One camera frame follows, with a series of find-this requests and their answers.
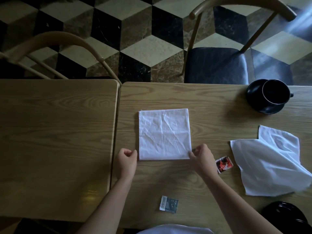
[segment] white napkin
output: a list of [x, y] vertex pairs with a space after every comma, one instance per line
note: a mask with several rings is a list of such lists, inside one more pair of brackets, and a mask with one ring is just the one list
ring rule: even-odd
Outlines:
[[139, 111], [138, 116], [141, 160], [189, 158], [188, 109]]
[[266, 126], [259, 127], [258, 137], [231, 140], [246, 195], [278, 196], [311, 185], [312, 174], [300, 164], [297, 137]]

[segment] geometric cube pattern floor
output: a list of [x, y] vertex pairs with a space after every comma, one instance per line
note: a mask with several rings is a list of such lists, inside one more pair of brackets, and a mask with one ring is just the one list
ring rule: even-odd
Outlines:
[[[195, 24], [189, 13], [205, 0], [6, 0], [0, 4], [0, 51], [46, 31], [85, 39], [122, 82], [184, 82], [180, 75]], [[269, 24], [245, 53], [249, 82], [277, 78], [288, 85], [312, 85], [312, 0], [282, 0], [296, 13]], [[240, 49], [272, 11], [227, 5], [203, 13], [194, 47]], [[52, 46], [32, 53], [68, 78], [106, 78], [107, 72], [79, 46]], [[29, 58], [22, 60], [50, 78]], [[36, 78], [0, 61], [0, 78]]]

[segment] small card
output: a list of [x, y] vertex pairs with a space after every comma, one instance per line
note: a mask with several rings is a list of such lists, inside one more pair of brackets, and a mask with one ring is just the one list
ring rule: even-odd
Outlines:
[[232, 168], [233, 163], [229, 156], [224, 156], [216, 160], [216, 166], [218, 168], [218, 173], [223, 173], [225, 170]]
[[170, 213], [177, 213], [177, 204], [179, 200], [177, 199], [172, 199], [167, 196], [162, 196], [161, 202], [160, 202], [160, 207], [159, 209], [161, 211], [166, 211]]

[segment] white shirt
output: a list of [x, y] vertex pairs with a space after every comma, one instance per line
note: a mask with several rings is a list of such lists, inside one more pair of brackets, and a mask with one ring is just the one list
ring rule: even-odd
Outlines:
[[213, 232], [208, 228], [195, 228], [187, 227], [177, 224], [165, 224], [157, 227], [153, 227], [144, 231], [139, 232], [139, 234], [213, 234]]

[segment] black saucer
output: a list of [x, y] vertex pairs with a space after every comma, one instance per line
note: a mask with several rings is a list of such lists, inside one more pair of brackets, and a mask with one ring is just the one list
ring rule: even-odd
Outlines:
[[275, 114], [283, 109], [284, 104], [276, 105], [276, 106], [263, 106], [259, 103], [258, 99], [253, 96], [253, 92], [256, 91], [260, 86], [262, 86], [268, 79], [258, 79], [252, 82], [246, 91], [246, 98], [249, 105], [256, 111], [264, 113], [264, 114]]

